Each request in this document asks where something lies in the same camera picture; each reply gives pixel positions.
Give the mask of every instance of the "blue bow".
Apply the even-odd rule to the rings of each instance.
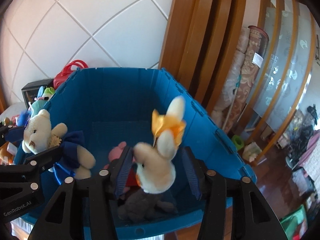
[[[54,175],[61,185],[65,178],[74,177],[74,169],[80,167],[78,161],[77,146],[84,147],[84,135],[82,131],[69,132],[62,138],[62,158],[53,165]]]

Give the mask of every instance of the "red bag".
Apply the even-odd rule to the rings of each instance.
[[[53,88],[56,90],[63,82],[67,80],[67,78],[70,76],[70,74],[74,71],[71,70],[72,66],[77,66],[79,68],[88,68],[88,65],[82,61],[82,60],[74,60],[70,62],[69,64],[65,65],[65,67],[62,69],[62,71],[56,75],[56,77],[53,79]]]

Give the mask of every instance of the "plush bunny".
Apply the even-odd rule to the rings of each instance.
[[[137,181],[145,193],[159,194],[168,190],[176,171],[171,160],[182,142],[185,122],[182,120],[185,100],[178,96],[170,103],[166,115],[152,113],[154,145],[138,143],[133,148],[137,167]]]
[[[177,214],[174,204],[161,201],[162,197],[162,194],[147,194],[139,189],[118,208],[118,216],[121,220],[130,219],[132,222],[139,223],[165,217],[165,213]]]
[[[82,131],[67,131],[64,123],[57,124],[51,130],[50,114],[42,109],[28,121],[23,134],[22,149],[26,153],[38,154],[59,145],[63,149],[61,160],[50,169],[59,184],[68,176],[75,179],[89,178],[90,169],[95,165],[95,158],[84,148]]]

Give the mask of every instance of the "rolled rug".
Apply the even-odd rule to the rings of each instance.
[[[244,61],[244,53],[248,46],[249,41],[249,28],[241,28],[240,37],[236,47],[236,51],[232,60],[228,76],[223,85],[221,94],[217,100],[217,103],[214,106],[214,109],[211,113],[211,118],[218,127],[222,127],[225,117],[223,116],[222,111],[231,105],[234,98],[234,91],[236,85],[239,82],[240,69]]]
[[[245,107],[245,101],[260,70],[269,43],[269,37],[265,31],[256,26],[249,26],[249,28],[249,43],[241,67],[240,85],[235,101],[231,106],[229,118],[223,129],[225,133],[230,131]]]

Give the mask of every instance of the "red handle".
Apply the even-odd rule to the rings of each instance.
[[[88,68],[88,65],[84,61],[77,59],[77,60],[74,60],[74,61],[68,63],[67,65],[65,65],[65,67],[62,69],[62,76],[65,76],[67,74],[71,74],[73,72],[71,70],[72,66],[77,66],[79,68]]]

